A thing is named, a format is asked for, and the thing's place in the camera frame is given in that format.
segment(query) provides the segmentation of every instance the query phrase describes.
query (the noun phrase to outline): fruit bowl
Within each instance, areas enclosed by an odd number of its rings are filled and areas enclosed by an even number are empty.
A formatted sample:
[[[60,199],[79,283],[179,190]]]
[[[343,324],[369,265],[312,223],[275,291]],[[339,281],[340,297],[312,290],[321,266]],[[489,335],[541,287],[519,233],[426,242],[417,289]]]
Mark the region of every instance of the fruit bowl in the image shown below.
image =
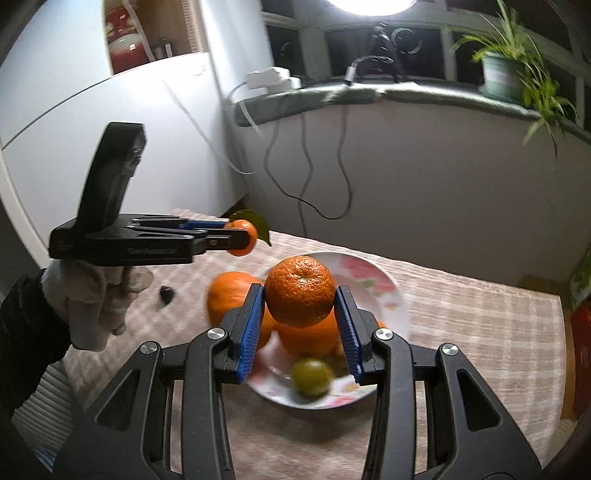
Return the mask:
[[[369,310],[376,320],[408,340],[410,320],[406,302],[396,281],[384,270],[364,258],[340,252],[313,252],[306,255],[328,268],[337,286],[347,285],[360,309]],[[269,342],[257,352],[246,382],[268,400],[303,410],[324,410],[348,405],[376,389],[375,385],[360,387],[353,376],[346,373],[344,359],[339,362],[332,358],[327,362],[334,368],[337,377],[330,391],[317,399],[302,397],[291,386],[290,371],[297,360],[285,350],[277,332],[273,332]]]

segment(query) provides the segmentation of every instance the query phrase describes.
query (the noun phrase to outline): gloved hand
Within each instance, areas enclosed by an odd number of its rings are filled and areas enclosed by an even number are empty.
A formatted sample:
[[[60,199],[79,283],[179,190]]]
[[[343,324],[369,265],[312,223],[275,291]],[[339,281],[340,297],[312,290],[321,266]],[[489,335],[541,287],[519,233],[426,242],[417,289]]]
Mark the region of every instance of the gloved hand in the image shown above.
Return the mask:
[[[100,352],[109,336],[125,331],[125,314],[154,275],[146,267],[97,267],[52,260],[41,278],[47,303],[70,326],[79,350]]]

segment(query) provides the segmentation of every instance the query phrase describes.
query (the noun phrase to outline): table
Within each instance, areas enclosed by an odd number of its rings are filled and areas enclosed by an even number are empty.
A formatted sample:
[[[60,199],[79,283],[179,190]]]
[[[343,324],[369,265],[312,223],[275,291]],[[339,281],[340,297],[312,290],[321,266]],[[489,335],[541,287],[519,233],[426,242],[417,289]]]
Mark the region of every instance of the table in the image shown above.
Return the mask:
[[[174,214],[209,219],[186,210]],[[166,347],[188,342],[204,331],[208,327],[207,287],[220,273],[238,270],[261,277],[292,255],[352,252],[283,233],[272,232],[271,240],[273,247],[259,241],[245,257],[210,252],[196,257],[191,265],[154,267],[154,283],[129,310],[126,334],[111,339],[104,352],[71,349],[66,355],[64,366],[83,407],[88,407],[142,342],[157,340]],[[459,345],[516,420],[540,461],[546,463],[548,440],[558,425],[564,392],[566,347],[560,299],[353,253],[376,263],[399,282],[411,317],[411,343],[429,348],[446,341]],[[158,298],[161,285],[177,292],[165,307]],[[375,396],[334,410],[303,411],[267,401],[247,385],[225,385],[223,394],[237,478],[361,478]],[[176,395],[176,415],[179,399]],[[418,472],[426,467],[426,412],[424,390],[419,387],[417,412]],[[173,439],[178,435],[177,418]],[[173,443],[173,465],[178,469],[178,442]]]

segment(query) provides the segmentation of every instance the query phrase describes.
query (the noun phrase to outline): red container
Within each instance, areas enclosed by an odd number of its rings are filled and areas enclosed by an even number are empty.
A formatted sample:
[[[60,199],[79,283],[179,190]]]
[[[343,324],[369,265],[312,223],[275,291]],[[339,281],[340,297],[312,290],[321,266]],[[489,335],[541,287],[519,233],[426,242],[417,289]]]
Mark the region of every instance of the red container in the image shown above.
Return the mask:
[[[574,412],[582,415],[591,404],[591,301],[584,301],[573,313],[576,380],[574,387]]]
[[[142,39],[125,7],[115,8],[106,14],[105,30],[113,73],[149,62]]]

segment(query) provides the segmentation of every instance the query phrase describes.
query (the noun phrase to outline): green plant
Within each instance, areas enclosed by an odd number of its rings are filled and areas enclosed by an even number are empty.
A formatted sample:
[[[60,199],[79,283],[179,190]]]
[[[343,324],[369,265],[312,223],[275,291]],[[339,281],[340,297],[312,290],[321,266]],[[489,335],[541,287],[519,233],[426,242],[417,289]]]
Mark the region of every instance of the green plant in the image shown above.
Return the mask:
[[[481,15],[496,31],[492,38],[484,35],[466,34],[454,44],[452,51],[455,52],[464,43],[475,41],[483,47],[472,55],[473,61],[482,61],[489,53],[498,53],[508,59],[518,61],[523,61],[526,58],[529,49],[528,43],[531,39],[523,27],[517,23],[517,11],[511,8],[508,12],[503,0],[496,0],[496,2],[501,11],[499,14],[500,28]]]
[[[577,111],[567,98],[558,95],[560,84],[552,79],[537,48],[536,55],[528,56],[524,63],[526,70],[523,77],[523,103],[526,107],[537,110],[540,119],[531,124],[523,143],[525,145],[541,126],[545,126],[554,145],[554,156],[558,159],[558,145],[552,127],[558,127],[564,133],[562,121],[566,119],[565,109],[571,108],[575,116]]]

